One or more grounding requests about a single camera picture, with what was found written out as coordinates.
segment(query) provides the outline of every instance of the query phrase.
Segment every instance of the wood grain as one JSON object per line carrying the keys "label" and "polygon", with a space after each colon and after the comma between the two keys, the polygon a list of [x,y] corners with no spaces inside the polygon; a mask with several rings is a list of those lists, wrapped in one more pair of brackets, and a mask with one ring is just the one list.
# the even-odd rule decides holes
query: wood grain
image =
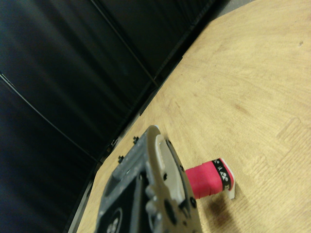
{"label": "wood grain", "polygon": [[311,1],[257,0],[211,22],[98,171],[79,233],[152,124],[185,168],[223,157],[235,174],[234,200],[198,201],[203,232],[311,232]]}

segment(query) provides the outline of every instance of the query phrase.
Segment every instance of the black curtain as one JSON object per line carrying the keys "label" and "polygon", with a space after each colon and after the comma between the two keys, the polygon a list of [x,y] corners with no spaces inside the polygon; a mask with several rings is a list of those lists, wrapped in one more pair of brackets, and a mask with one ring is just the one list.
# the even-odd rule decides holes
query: black curtain
{"label": "black curtain", "polygon": [[0,1],[0,232],[68,231],[98,160],[211,2]]}

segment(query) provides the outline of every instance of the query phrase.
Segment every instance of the wooden floor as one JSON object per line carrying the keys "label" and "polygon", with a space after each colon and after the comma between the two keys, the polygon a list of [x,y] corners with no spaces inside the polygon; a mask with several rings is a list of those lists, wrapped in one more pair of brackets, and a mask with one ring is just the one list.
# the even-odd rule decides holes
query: wooden floor
{"label": "wooden floor", "polygon": [[98,171],[79,233],[152,124],[184,168],[222,157],[235,174],[234,200],[198,201],[204,233],[311,232],[311,1],[257,0],[211,22]]}

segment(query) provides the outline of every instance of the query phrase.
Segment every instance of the red cylindrical object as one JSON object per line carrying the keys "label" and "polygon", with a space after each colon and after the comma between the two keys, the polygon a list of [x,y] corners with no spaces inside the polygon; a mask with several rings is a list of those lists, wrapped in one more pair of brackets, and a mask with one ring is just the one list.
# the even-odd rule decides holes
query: red cylindrical object
{"label": "red cylindrical object", "polygon": [[[220,164],[222,164],[223,168],[218,166],[218,160],[220,160]],[[209,161],[203,163],[202,165],[186,170],[186,174],[196,199],[222,192],[224,189],[222,179],[226,179],[226,176],[224,175],[227,174],[230,176],[230,183],[232,188],[234,183],[232,174],[230,173],[225,163],[223,163],[222,159],[218,160]]]}

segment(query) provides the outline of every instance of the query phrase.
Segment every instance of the screw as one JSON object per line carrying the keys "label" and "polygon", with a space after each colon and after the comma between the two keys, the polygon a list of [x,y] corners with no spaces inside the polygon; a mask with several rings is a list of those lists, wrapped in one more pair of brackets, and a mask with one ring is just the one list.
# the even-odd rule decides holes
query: screw
{"label": "screw", "polygon": [[193,208],[196,208],[196,200],[193,197],[190,198],[190,202]]}

